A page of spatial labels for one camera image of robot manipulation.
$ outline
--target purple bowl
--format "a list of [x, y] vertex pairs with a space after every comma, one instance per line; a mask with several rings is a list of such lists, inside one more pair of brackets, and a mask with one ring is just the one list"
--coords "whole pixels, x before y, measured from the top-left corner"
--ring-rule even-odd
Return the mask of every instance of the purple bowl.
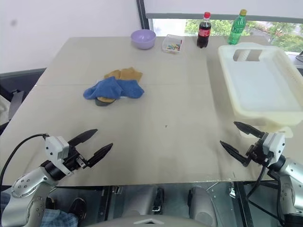
[[155, 45], [156, 33], [148, 29], [134, 31], [131, 35], [132, 43], [135, 47], [147, 50]]

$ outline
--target plaid shirt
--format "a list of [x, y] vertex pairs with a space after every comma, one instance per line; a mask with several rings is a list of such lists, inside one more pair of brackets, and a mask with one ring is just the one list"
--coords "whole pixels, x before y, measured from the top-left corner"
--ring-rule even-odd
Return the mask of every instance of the plaid shirt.
[[[1, 213], [9, 203], [10, 195], [7, 193], [1, 193]], [[42, 218], [40, 227], [77, 227], [78, 218], [74, 214], [67, 214], [61, 210], [46, 209]]]

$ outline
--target beige table surface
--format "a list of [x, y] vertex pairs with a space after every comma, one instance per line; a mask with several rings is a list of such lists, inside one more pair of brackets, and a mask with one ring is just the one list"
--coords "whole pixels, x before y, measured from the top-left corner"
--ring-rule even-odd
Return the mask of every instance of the beige table surface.
[[[258, 36], [241, 38], [267, 44]], [[77, 149], [85, 157], [114, 143], [92, 169], [75, 171], [61, 186], [256, 180], [260, 167], [244, 168], [221, 147], [224, 140], [242, 154], [255, 140], [233, 125], [217, 49], [225, 37], [211, 37], [206, 49], [186, 37], [179, 55], [161, 51], [163, 37], [137, 50], [128, 37], [72, 38], [27, 96], [0, 137], [1, 167], [24, 138], [47, 132], [66, 140], [85, 130], [99, 131]], [[140, 99], [120, 99], [99, 107], [82, 94], [103, 75], [133, 66], [143, 72]], [[286, 140], [285, 156], [303, 160], [303, 124]], [[42, 139], [23, 145], [12, 159], [4, 184], [12, 184], [46, 160]]]

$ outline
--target green plastic bottle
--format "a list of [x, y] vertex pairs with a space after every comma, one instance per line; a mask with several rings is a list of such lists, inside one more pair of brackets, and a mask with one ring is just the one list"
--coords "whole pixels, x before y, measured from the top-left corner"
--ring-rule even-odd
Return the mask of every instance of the green plastic bottle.
[[240, 36], [246, 26], [246, 13], [247, 10], [241, 9], [240, 15], [235, 19], [232, 24], [231, 34], [228, 37], [228, 43], [231, 45], [235, 45], [238, 43]]

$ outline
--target window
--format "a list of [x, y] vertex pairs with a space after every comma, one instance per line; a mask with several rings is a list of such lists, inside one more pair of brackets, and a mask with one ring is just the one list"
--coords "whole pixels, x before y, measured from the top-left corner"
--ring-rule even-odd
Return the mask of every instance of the window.
[[[211, 35], [229, 35], [232, 20], [210, 20]], [[201, 20], [196, 19], [152, 19], [154, 32], [158, 36], [167, 34], [194, 36], [197, 35]], [[300, 53], [303, 51], [303, 24], [247, 21], [242, 35], [264, 36], [272, 45], [281, 47], [284, 51]]]

